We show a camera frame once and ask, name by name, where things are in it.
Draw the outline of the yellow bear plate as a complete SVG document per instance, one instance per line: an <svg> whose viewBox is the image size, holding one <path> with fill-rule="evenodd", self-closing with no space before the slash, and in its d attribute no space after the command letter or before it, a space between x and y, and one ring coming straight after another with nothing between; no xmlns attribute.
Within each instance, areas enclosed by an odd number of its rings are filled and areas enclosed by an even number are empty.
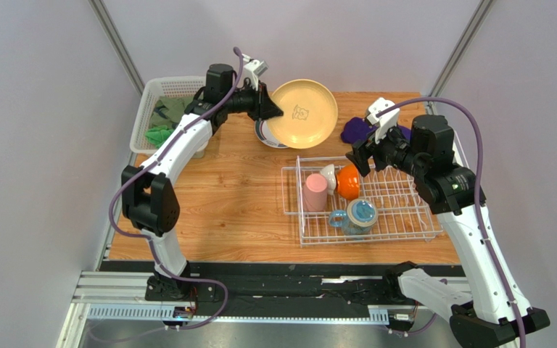
<svg viewBox="0 0 557 348"><path fill-rule="evenodd" d="M314 80L284 83L271 94L271 100L283 115L268 120L268 129L289 148L309 149L322 144L337 125L339 110L333 93Z"/></svg>

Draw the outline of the white patterned small bowl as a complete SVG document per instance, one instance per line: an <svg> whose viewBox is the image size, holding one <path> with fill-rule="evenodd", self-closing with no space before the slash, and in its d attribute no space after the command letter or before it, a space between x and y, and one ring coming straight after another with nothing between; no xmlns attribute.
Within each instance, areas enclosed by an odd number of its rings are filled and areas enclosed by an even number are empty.
<svg viewBox="0 0 557 348"><path fill-rule="evenodd" d="M326 179L328 194L333 195L337 188L336 167L329 164L319 170L319 173Z"/></svg>

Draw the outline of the orange bowl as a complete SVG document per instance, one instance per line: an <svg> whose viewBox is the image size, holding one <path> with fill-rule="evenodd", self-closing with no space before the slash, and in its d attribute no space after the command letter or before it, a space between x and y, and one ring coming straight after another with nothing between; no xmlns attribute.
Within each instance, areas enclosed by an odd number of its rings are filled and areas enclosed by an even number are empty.
<svg viewBox="0 0 557 348"><path fill-rule="evenodd" d="M347 201L357 199L360 195L360 173L354 164L342 167L336 173L338 195Z"/></svg>

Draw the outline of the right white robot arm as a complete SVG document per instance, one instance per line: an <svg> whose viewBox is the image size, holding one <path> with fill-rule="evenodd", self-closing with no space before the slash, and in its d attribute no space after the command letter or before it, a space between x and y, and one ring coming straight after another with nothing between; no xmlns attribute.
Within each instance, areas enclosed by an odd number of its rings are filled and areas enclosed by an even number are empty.
<svg viewBox="0 0 557 348"><path fill-rule="evenodd" d="M374 126L347 158L361 175L388 167L413 178L418 195L450 237L470 292L438 281L412 262L387 273L389 297L412 299L447 321L462 347L524 347L527 334L550 325L513 280L488 220L476 174L455 161L455 133L440 115L421 115L405 136L396 117L369 115Z"/></svg>

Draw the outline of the white plate green red rim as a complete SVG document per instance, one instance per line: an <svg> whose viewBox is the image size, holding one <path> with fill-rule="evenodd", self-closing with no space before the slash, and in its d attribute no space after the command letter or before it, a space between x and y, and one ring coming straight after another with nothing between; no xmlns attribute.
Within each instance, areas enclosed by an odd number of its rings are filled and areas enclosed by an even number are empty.
<svg viewBox="0 0 557 348"><path fill-rule="evenodd" d="M255 135L266 146L274 149L288 149L288 146L281 143L271 132L266 121L257 120L255 122Z"/></svg>

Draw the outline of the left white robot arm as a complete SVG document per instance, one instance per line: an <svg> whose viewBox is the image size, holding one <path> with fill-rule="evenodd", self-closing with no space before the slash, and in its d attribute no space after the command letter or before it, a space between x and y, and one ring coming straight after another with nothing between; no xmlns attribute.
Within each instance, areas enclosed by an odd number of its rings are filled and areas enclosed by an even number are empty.
<svg viewBox="0 0 557 348"><path fill-rule="evenodd" d="M173 185L230 114L245 112L254 121L283 115L260 81L267 69L264 61L250 58L245 59L241 72L226 64L210 65L205 85L186 106L167 141L141 166L123 170L123 215L148 241L155 258L147 299L191 296L190 266L176 234L180 205Z"/></svg>

